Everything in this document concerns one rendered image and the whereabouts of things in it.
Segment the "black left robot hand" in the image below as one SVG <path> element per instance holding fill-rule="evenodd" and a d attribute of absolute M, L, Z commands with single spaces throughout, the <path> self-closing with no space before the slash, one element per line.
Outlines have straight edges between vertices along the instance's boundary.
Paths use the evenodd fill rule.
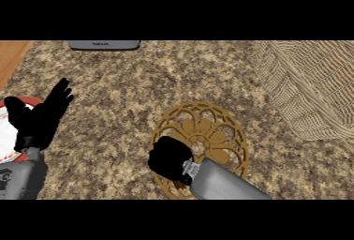
<path fill-rule="evenodd" d="M 45 150 L 57 135 L 61 118 L 67 112 L 74 95 L 70 81 L 63 78 L 54 87 L 46 100 L 30 109 L 18 97 L 7 97 L 5 105 L 10 121 L 17 128 L 14 150 L 23 152 L 30 147 Z"/>

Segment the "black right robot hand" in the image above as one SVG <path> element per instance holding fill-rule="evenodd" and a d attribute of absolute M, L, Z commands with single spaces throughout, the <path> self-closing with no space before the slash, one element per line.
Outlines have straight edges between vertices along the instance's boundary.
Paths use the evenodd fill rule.
<path fill-rule="evenodd" d="M 192 177 L 185 172 L 185 162 L 192 158 L 192 151 L 187 144 L 164 136 L 150 151 L 148 166 L 151 170 L 172 181 L 191 185 Z"/>

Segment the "round gold openwork placemat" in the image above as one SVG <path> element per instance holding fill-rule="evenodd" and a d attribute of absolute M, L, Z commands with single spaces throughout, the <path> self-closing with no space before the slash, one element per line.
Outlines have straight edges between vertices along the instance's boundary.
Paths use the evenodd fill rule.
<path fill-rule="evenodd" d="M 191 160 L 201 164 L 204 158 L 216 161 L 243 179 L 250 169 L 247 136 L 228 111 L 206 101 L 191 101 L 175 106 L 163 115 L 153 132 L 154 143 L 169 136 L 187 144 Z M 156 181 L 173 200 L 195 199 L 189 186 L 154 172 Z"/>

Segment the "beige wicker basket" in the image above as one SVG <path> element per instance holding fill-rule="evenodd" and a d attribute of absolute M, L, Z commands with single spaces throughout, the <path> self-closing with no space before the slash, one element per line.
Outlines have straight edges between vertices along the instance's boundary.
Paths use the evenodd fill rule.
<path fill-rule="evenodd" d="M 354 40 L 259 40 L 254 72 L 296 134 L 354 138 Z"/>

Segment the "red and white plate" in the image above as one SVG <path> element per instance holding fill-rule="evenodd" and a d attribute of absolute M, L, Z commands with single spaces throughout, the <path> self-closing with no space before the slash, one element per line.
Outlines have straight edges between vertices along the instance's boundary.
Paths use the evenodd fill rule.
<path fill-rule="evenodd" d="M 11 162 L 35 159 L 35 155 L 14 150 L 18 130 L 10 121 L 10 111 L 5 101 L 0 101 L 0 166 Z"/>

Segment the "brown wooden board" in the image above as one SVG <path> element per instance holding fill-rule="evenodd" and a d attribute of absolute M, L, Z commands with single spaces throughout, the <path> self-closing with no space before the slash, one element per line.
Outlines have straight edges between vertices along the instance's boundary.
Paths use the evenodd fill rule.
<path fill-rule="evenodd" d="M 0 90 L 33 45 L 33 40 L 0 40 Z"/>

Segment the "grey flat appliance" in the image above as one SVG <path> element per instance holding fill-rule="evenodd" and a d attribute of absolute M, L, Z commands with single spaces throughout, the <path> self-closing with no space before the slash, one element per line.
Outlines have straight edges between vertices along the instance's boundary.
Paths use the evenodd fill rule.
<path fill-rule="evenodd" d="M 70 40 L 69 44 L 82 51 L 126 51 L 141 47 L 139 40 Z"/>

